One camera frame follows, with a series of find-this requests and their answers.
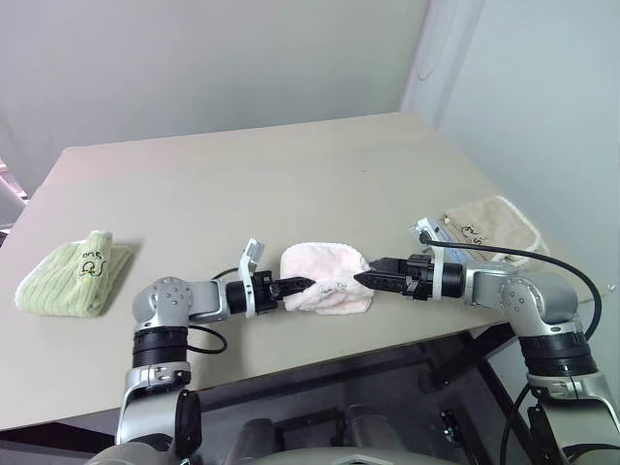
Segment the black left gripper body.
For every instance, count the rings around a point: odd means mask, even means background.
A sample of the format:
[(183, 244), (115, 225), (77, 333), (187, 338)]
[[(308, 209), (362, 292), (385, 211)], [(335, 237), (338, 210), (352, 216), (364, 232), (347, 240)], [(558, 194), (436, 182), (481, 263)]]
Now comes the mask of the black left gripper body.
[(263, 313), (274, 310), (281, 299), (281, 284), (272, 278), (268, 270), (258, 271), (252, 276), (255, 313)]

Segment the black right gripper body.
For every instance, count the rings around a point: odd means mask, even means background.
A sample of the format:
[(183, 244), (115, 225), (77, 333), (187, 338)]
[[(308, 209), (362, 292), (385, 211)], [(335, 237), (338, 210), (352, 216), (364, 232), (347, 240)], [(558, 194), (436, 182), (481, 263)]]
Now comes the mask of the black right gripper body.
[(434, 265), (429, 255), (411, 255), (404, 261), (401, 271), (405, 275), (404, 296), (428, 300), (433, 295)]

